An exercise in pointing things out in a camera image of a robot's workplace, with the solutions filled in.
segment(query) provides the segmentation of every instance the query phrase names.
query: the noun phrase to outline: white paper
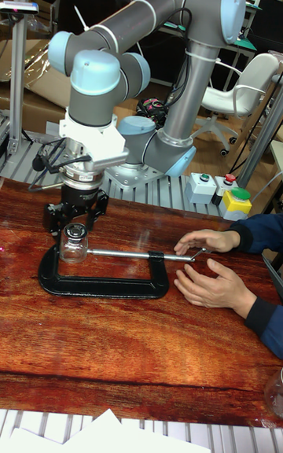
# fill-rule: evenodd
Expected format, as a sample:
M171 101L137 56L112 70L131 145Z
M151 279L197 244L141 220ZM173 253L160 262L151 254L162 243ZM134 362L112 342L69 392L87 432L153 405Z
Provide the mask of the white paper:
M0 443L1 453L59 453L62 451L62 445L54 443L49 439L36 436L32 432L24 429L14 429L10 440L2 446Z
M196 446L172 437L162 436L142 429L123 426L107 410L84 430L63 444L64 453L209 453L205 447Z
M65 444L14 429L10 440L0 443L1 453L210 453L205 447L122 425L107 410Z

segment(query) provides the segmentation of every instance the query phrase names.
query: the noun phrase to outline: human hand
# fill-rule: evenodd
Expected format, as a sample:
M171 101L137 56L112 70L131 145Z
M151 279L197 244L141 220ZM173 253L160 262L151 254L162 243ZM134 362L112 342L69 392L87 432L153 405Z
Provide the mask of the human hand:
M186 273L178 270L178 278L174 280L174 284L191 304L206 308L232 308L246 319L255 303L256 295L228 267L213 259L208 259L208 267L218 274L217 278L197 273L186 264Z
M236 231L199 230L184 236L175 245L178 256L186 254L192 247L205 247L216 252L229 252L240 244L240 235Z

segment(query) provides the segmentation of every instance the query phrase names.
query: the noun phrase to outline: green button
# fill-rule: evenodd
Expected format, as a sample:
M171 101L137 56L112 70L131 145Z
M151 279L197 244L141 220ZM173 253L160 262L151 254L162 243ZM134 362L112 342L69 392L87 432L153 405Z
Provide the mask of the green button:
M207 173L202 173L200 175L200 180L204 180L205 182L207 182L209 180L209 175Z
M236 198L239 198L239 200L248 200L251 197L251 194L242 187L234 187L233 189L231 189L231 193Z

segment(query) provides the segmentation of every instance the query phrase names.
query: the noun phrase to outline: blue sleeve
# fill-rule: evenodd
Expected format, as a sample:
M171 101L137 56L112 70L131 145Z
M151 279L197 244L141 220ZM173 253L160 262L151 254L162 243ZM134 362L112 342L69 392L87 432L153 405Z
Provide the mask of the blue sleeve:
M254 330L279 359L283 359L283 306L258 297L244 324Z
M264 249L283 252L283 214L258 214L230 226L239 233L237 250L260 254Z

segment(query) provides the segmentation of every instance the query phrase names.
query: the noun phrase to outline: black chair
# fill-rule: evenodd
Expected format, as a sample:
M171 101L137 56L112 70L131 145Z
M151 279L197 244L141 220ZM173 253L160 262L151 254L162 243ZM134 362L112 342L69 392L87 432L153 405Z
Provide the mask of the black chair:
M77 35L83 32L82 22L74 6L88 27L118 11L116 0L60 0L57 31L71 31Z

